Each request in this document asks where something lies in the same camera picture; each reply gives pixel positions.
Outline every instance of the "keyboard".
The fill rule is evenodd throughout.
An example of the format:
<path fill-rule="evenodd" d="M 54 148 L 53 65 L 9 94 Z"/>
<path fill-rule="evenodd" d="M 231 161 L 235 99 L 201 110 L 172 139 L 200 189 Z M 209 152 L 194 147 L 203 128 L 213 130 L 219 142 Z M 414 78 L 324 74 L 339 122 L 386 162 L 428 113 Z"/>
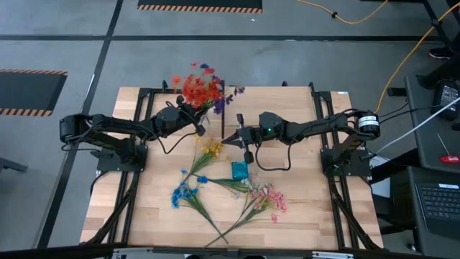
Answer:
<path fill-rule="evenodd" d="M 425 218 L 460 221 L 460 188 L 453 184 L 419 183 Z"/>

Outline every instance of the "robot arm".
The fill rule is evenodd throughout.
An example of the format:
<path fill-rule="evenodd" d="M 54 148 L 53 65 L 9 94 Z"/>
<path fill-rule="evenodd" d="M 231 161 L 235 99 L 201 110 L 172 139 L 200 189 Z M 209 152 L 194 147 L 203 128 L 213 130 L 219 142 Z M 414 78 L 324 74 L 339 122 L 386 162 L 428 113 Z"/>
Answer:
<path fill-rule="evenodd" d="M 198 135 L 204 134 L 205 129 L 202 125 L 198 125 L 198 122 L 206 111 L 194 109 L 190 104 L 185 104 L 182 96 L 179 96 L 176 102 L 178 107 L 167 103 L 168 107 L 159 111 L 152 118 L 141 122 L 106 117 L 102 114 L 66 116 L 60 120 L 60 140 L 66 145 L 86 142 L 113 150 L 122 163 L 133 163 L 137 156 L 134 138 L 120 140 L 106 134 L 107 132 L 135 135 L 141 140 L 152 141 L 159 137 L 167 137 L 193 124 Z"/>
<path fill-rule="evenodd" d="M 356 129 L 349 126 L 350 118 L 354 118 L 357 125 Z M 349 135 L 343 143 L 333 147 L 333 162 L 344 163 L 350 159 L 351 152 L 356 150 L 364 141 L 374 140 L 380 136 L 378 116 L 371 111 L 356 109 L 346 110 L 331 117 L 302 124 L 288 122 L 272 112 L 264 112 L 259 115 L 258 127 L 245 127 L 241 114 L 237 115 L 237 119 L 239 129 L 222 143 L 245 149 L 244 160 L 246 163 L 254 162 L 254 156 L 249 151 L 249 145 L 260 146 L 262 142 L 268 140 L 279 140 L 286 145 L 292 145 L 306 137 L 333 131 L 345 132 Z"/>

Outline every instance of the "small blue block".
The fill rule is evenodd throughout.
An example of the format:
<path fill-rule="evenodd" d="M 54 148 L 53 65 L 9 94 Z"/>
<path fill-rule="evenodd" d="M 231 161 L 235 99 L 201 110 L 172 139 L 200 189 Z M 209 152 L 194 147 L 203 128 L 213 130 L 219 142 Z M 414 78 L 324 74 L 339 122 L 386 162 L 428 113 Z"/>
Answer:
<path fill-rule="evenodd" d="M 243 180 L 249 178 L 249 171 L 247 170 L 246 162 L 231 162 L 231 177 L 234 180 Z"/>

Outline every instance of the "yellow cable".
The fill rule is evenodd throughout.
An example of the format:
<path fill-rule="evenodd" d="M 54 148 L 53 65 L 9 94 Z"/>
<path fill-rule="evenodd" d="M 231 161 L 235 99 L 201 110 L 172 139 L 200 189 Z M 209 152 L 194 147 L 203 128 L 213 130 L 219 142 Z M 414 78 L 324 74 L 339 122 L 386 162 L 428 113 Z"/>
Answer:
<path fill-rule="evenodd" d="M 438 22 L 442 21 L 446 16 L 447 14 L 449 14 L 450 12 L 452 12 L 452 10 L 454 10 L 456 7 L 460 6 L 460 3 L 454 5 L 453 7 L 451 7 L 447 12 L 445 12 L 439 19 L 438 19 Z M 385 88 L 383 89 L 382 91 L 382 94 L 380 95 L 380 100 L 379 100 L 379 104 L 377 105 L 377 109 L 375 110 L 375 114 L 377 112 L 379 112 L 380 110 L 380 107 L 382 105 L 382 101 L 383 101 L 383 98 L 385 97 L 385 92 L 387 91 L 387 88 L 388 86 L 391 84 L 391 81 L 393 80 L 393 78 L 396 76 L 397 72 L 399 72 L 399 70 L 401 69 L 401 67 L 404 65 L 404 63 L 409 59 L 409 57 L 418 49 L 418 47 L 420 46 L 420 44 L 422 43 L 422 41 L 424 41 L 424 39 L 434 30 L 434 27 L 431 27 L 426 33 L 425 35 L 420 39 L 420 41 L 418 41 L 417 45 L 409 52 L 409 54 L 407 56 L 405 56 L 404 60 L 401 62 L 401 64 L 396 68 L 396 71 L 393 73 L 393 75 L 390 77 L 390 79 L 388 80 L 387 82 L 387 85 L 385 86 Z"/>
<path fill-rule="evenodd" d="M 326 7 L 320 5 L 320 4 L 314 4 L 314 3 L 310 3 L 309 1 L 302 1 L 302 0 L 296 0 L 300 3 L 304 3 L 304 4 L 310 4 L 311 6 L 316 6 L 316 7 L 319 7 L 321 8 L 322 10 L 328 12 L 329 14 L 333 14 L 334 12 L 327 9 Z M 358 24 L 360 22 L 364 22 L 365 20 L 369 19 L 370 17 L 372 17 L 372 15 L 374 15 L 376 12 L 378 12 L 380 10 L 380 8 L 382 8 L 386 3 L 388 2 L 388 0 L 385 0 L 382 4 L 380 4 L 380 6 L 375 9 L 375 11 L 373 11 L 371 14 L 369 14 L 367 17 L 363 18 L 363 19 L 360 19 L 359 21 L 356 21 L 356 22 L 349 22 L 349 21 L 346 21 L 344 19 L 342 19 L 339 15 L 336 15 L 336 18 L 339 19 L 340 21 L 346 23 L 346 24 Z"/>

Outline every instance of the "concrete floor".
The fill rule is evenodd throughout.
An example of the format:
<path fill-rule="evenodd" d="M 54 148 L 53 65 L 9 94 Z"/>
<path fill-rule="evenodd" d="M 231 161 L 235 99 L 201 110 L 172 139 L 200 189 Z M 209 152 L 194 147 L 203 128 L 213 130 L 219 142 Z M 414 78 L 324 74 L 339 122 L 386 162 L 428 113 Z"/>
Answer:
<path fill-rule="evenodd" d="M 378 3 L 323 0 L 350 20 L 365 17 Z M 115 0 L 3 0 L 1 35 L 105 35 Z M 320 9 L 296 1 L 264 0 L 263 14 L 141 12 L 136 0 L 124 0 L 115 35 L 423 35 L 430 20 L 420 4 L 391 3 L 359 25 L 334 21 Z M 432 1 L 439 15 L 447 6 Z M 445 23 L 455 33 L 452 18 Z M 102 41 L 0 41 L 0 67 L 69 71 L 55 112 L 48 118 L 0 117 L 0 156 L 25 163 L 26 174 L 0 174 L 0 250 L 35 246 L 52 188 L 63 163 L 58 120 L 78 113 L 85 100 Z M 348 91 L 353 107 L 373 109 L 380 92 L 415 42 L 291 42 L 291 41 L 116 41 L 106 56 L 91 114 L 111 114 L 121 86 L 159 87 L 161 80 L 188 72 L 193 61 L 211 64 L 227 83 L 244 86 L 304 86 L 320 91 Z M 425 73 L 440 65 L 427 51 L 439 44 L 423 44 L 395 78 L 403 87 L 407 74 Z M 387 97 L 381 113 L 404 103 Z M 368 144 L 377 150 L 412 127 L 402 116 L 385 124 L 382 136 Z M 386 149 L 395 157 L 415 147 L 408 137 Z M 78 153 L 50 246 L 76 245 L 89 201 L 96 159 Z M 388 235 L 385 247 L 409 252 L 410 235 Z"/>

